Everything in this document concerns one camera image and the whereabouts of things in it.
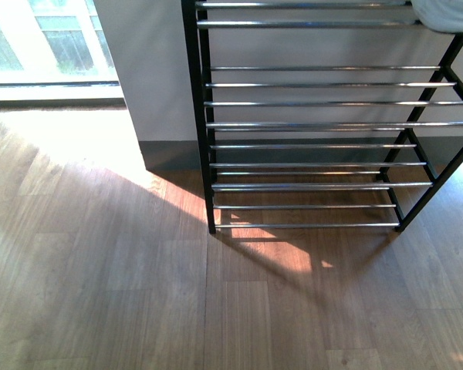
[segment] gray baseboard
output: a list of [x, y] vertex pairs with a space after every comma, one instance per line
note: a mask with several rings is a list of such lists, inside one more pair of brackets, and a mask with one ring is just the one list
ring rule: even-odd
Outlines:
[[[394, 139], [378, 138], [392, 143]], [[371, 143], [374, 139], [316, 139], [316, 140], [268, 140], [268, 143]], [[421, 137], [425, 148], [434, 165], [448, 163], [463, 146], [463, 136], [451, 137]], [[250, 140], [250, 143], [264, 143], [264, 140]], [[139, 142], [146, 168], [155, 170], [193, 170], [200, 168], [197, 141], [141, 141]], [[362, 162], [382, 161], [387, 150], [226, 150], [219, 153], [222, 162]], [[417, 160], [413, 150], [402, 150], [398, 160]]]

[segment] laminate flooring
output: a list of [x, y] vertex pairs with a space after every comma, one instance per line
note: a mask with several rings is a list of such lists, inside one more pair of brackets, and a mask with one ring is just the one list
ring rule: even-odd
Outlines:
[[199, 172], [147, 172], [125, 109], [0, 110], [0, 370], [18, 369], [463, 369], [463, 166], [402, 234], [210, 236]]

